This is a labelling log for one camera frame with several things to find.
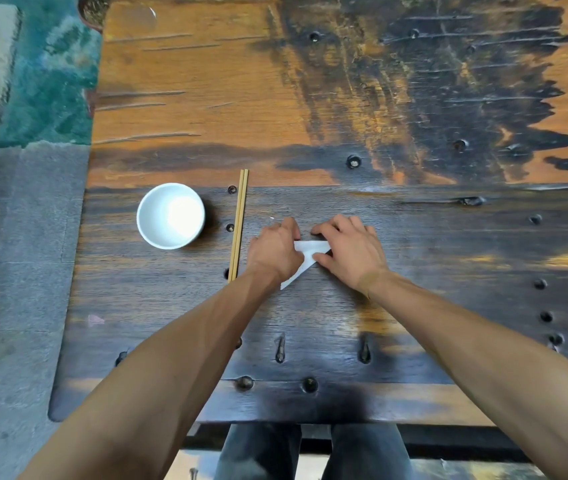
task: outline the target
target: floor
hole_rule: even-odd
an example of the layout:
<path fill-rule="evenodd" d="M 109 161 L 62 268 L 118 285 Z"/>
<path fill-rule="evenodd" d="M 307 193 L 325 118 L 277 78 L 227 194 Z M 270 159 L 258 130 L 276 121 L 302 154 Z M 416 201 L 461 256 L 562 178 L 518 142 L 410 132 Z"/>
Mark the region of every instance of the floor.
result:
<path fill-rule="evenodd" d="M 101 36 L 77 0 L 0 0 L 0 480 L 56 429 L 64 329 Z"/>

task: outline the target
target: white paper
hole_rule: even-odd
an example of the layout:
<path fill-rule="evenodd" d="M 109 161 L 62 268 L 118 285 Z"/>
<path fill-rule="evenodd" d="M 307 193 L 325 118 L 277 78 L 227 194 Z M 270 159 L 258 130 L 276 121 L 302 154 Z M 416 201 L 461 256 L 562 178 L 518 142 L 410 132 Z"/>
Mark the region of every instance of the white paper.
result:
<path fill-rule="evenodd" d="M 300 274 L 304 273 L 308 268 L 315 264 L 313 254 L 327 253 L 331 250 L 331 247 L 328 241 L 295 241 L 295 250 L 301 251 L 304 254 L 304 262 L 293 276 L 280 285 L 280 290 L 286 288 L 289 284 L 295 281 Z"/>

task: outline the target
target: person's right hand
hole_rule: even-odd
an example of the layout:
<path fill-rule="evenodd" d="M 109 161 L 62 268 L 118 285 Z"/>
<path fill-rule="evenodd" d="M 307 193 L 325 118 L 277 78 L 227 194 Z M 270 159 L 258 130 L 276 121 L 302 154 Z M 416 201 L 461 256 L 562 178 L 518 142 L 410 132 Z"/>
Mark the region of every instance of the person's right hand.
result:
<path fill-rule="evenodd" d="M 351 288 L 368 296 L 375 277 L 388 271 L 382 244 L 373 226 L 365 226 L 359 217 L 339 214 L 311 229 L 322 234 L 331 245 L 333 256 L 315 253 L 313 259 Z"/>

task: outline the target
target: chopsticks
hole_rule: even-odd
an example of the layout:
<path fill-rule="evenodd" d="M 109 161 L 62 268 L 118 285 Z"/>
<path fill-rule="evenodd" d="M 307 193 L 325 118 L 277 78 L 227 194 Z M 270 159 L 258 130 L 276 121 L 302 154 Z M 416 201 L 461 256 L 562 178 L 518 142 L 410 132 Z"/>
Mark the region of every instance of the chopsticks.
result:
<path fill-rule="evenodd" d="M 248 187 L 248 169 L 240 170 L 240 185 L 237 187 L 237 206 L 235 208 L 235 224 L 233 227 L 233 243 L 231 244 L 231 262 L 228 266 L 228 282 L 237 278 L 242 244 L 242 224 L 244 223 L 244 206 L 246 204 L 246 188 Z"/>

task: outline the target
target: blue jeans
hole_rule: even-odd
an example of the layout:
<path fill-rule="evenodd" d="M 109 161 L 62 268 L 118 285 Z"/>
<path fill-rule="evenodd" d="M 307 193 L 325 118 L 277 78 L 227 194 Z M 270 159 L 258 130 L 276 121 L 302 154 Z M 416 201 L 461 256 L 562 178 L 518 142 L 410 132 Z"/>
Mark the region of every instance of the blue jeans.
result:
<path fill-rule="evenodd" d="M 214 480 L 294 480 L 302 431 L 297 424 L 231 426 Z M 409 480 L 411 461 L 394 423 L 337 424 L 322 480 Z"/>

